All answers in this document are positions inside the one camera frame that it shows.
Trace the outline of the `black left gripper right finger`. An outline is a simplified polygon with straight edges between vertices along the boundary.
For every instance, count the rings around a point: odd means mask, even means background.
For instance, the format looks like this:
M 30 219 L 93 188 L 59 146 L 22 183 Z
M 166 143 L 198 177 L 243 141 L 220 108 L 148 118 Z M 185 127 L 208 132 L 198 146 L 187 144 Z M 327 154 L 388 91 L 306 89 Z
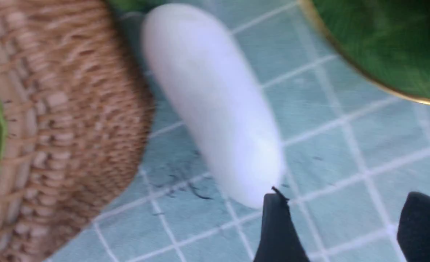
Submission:
M 430 196 L 410 192 L 404 203 L 397 241 L 408 262 L 430 262 Z

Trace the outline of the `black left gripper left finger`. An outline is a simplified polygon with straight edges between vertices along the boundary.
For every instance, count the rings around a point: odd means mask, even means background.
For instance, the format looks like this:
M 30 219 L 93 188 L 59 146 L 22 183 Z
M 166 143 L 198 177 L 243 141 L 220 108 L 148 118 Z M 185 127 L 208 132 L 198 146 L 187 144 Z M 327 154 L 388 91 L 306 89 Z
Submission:
M 309 262 L 291 220 L 289 199 L 277 188 L 265 194 L 255 262 Z

